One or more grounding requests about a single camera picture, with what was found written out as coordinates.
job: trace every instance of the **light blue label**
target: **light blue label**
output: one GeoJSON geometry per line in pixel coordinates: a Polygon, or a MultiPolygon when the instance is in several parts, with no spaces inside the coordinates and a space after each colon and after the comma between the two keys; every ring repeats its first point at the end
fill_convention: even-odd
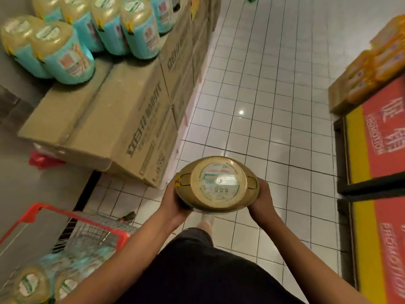
{"type": "Polygon", "coordinates": [[[45,70],[42,64],[35,58],[31,45],[26,45],[16,51],[13,51],[15,60],[28,70],[33,76],[41,79],[52,79],[53,76],[45,70]]]}
{"type": "Polygon", "coordinates": [[[73,26],[77,31],[80,43],[88,47],[91,52],[100,52],[104,50],[103,43],[100,40],[99,34],[92,23],[90,12],[73,22],[73,26]]]}
{"type": "Polygon", "coordinates": [[[64,21],[62,11],[60,10],[60,7],[55,9],[50,14],[46,15],[44,17],[44,20],[47,21],[47,22],[49,22],[49,21],[64,21]]]}
{"type": "Polygon", "coordinates": [[[174,25],[172,0],[149,0],[158,22],[160,34],[169,32],[174,25]]]}
{"type": "Polygon", "coordinates": [[[120,15],[105,25],[97,25],[97,22],[93,20],[107,51],[115,56],[123,56],[129,53],[129,46],[122,32],[120,21],[120,15]]]}
{"type": "Polygon", "coordinates": [[[131,30],[131,26],[122,26],[132,54],[141,59],[152,59],[159,53],[159,32],[154,15],[141,26],[131,30]]]}
{"type": "Polygon", "coordinates": [[[78,84],[90,80],[94,73],[94,58],[87,47],[80,45],[77,32],[58,52],[44,57],[45,68],[63,84],[78,84]]]}

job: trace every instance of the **forearm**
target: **forearm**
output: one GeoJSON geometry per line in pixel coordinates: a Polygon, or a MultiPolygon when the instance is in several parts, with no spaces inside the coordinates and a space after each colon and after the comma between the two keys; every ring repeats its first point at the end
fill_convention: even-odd
{"type": "Polygon", "coordinates": [[[110,304],[141,276],[175,227],[155,212],[124,247],[84,279],[61,304],[110,304]]]}
{"type": "Polygon", "coordinates": [[[261,228],[274,242],[310,303],[370,303],[306,247],[278,217],[261,228]]]}

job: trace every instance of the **person's right hand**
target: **person's right hand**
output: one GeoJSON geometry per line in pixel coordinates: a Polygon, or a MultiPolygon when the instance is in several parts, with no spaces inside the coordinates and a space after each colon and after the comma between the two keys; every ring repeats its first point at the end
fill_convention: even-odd
{"type": "Polygon", "coordinates": [[[265,222],[279,218],[279,216],[273,206],[269,184],[261,178],[258,178],[258,181],[260,185],[259,195],[247,208],[252,219],[262,227],[265,222]]]}

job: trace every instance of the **stacked cardboard boxes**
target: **stacked cardboard boxes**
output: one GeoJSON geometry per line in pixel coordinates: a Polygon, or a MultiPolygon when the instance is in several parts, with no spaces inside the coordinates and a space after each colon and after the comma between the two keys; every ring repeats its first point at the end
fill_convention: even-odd
{"type": "Polygon", "coordinates": [[[56,83],[19,136],[66,162],[159,188],[207,52],[208,0],[194,19],[191,0],[180,5],[156,59],[98,58],[88,83],[56,83]]]}

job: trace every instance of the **red shopping cart handle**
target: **red shopping cart handle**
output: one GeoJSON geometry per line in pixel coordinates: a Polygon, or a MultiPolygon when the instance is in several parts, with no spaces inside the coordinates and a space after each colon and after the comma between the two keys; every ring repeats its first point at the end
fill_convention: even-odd
{"type": "Polygon", "coordinates": [[[62,215],[66,215],[66,216],[68,216],[70,218],[76,219],[78,221],[85,222],[85,223],[90,224],[90,225],[100,227],[102,229],[105,229],[105,230],[109,231],[110,233],[112,233],[114,235],[117,235],[118,236],[118,242],[117,242],[117,247],[116,247],[117,250],[121,249],[124,246],[125,242],[130,237],[130,235],[124,230],[119,230],[119,229],[115,229],[115,228],[112,228],[112,227],[109,227],[109,226],[98,224],[98,223],[93,222],[93,221],[91,221],[89,219],[82,218],[81,216],[79,216],[79,215],[77,215],[77,214],[75,214],[73,212],[65,211],[65,210],[59,209],[57,207],[54,207],[52,205],[48,205],[48,204],[45,204],[45,203],[34,203],[21,216],[21,218],[19,218],[18,221],[3,235],[3,237],[0,239],[0,245],[6,240],[6,238],[9,235],[11,235],[13,230],[16,229],[19,224],[21,224],[21,223],[30,224],[30,223],[35,222],[36,215],[42,209],[47,209],[47,210],[54,211],[54,212],[57,212],[57,213],[62,214],[62,215]]]}

